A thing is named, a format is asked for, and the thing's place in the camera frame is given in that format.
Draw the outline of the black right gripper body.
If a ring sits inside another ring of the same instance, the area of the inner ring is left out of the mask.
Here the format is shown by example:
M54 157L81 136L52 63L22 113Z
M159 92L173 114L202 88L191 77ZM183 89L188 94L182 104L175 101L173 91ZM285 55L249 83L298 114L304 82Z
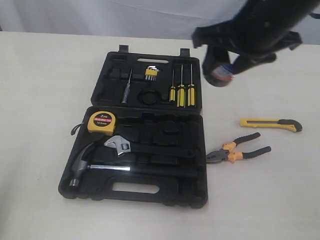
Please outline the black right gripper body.
M290 31L272 46L263 50L258 50L252 46L246 46L240 41L240 38L236 36L233 24L230 21L224 21L210 26L197 27L192 33L191 39L194 48L207 45L225 49L236 54L271 54L286 48L293 51L303 43L298 32Z

